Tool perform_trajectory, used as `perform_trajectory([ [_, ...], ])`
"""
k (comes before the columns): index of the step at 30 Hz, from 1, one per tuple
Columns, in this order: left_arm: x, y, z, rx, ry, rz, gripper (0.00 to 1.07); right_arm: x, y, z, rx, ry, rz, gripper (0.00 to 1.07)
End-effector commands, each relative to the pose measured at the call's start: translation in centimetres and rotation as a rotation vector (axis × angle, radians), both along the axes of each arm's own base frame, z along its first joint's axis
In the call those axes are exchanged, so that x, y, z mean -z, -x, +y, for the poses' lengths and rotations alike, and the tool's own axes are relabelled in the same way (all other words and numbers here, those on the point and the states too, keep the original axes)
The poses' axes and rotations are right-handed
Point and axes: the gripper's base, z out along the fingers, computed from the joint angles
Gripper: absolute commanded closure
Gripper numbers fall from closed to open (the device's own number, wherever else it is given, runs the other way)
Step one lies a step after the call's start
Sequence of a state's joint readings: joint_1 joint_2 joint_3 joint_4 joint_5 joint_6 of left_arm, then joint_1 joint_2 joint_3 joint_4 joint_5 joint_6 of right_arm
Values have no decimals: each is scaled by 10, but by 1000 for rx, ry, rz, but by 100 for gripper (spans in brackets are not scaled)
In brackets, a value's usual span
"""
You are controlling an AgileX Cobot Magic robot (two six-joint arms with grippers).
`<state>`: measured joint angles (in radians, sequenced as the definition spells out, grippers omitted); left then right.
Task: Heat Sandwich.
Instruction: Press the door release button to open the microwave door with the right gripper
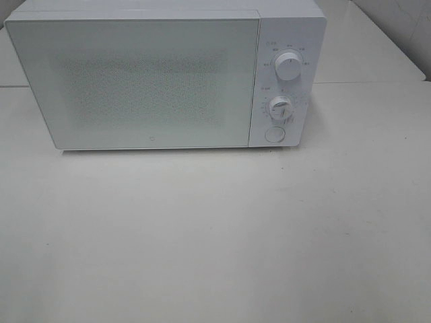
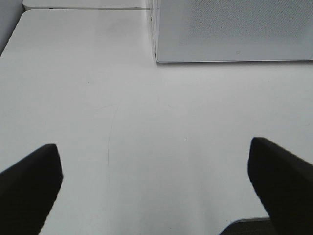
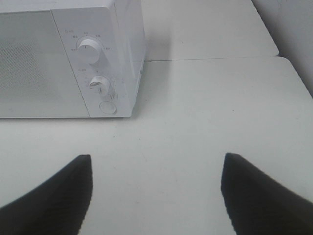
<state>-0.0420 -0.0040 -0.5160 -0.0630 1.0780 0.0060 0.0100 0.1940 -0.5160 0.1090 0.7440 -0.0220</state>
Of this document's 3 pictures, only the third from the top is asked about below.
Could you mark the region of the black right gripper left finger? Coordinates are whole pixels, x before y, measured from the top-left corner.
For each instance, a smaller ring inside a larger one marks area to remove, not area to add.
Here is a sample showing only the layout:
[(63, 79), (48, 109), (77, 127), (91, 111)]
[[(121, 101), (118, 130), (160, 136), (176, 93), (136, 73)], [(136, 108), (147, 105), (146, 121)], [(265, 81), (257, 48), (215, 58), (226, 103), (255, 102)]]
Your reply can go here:
[(41, 185), (1, 207), (2, 235), (77, 235), (90, 206), (92, 160), (79, 155)]

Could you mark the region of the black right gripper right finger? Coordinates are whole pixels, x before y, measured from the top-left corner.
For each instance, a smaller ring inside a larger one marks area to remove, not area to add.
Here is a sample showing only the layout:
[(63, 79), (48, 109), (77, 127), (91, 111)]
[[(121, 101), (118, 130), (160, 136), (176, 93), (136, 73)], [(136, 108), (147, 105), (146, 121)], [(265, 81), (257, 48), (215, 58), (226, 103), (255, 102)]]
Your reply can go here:
[(221, 192), (238, 235), (311, 235), (313, 204), (239, 154), (227, 153)]

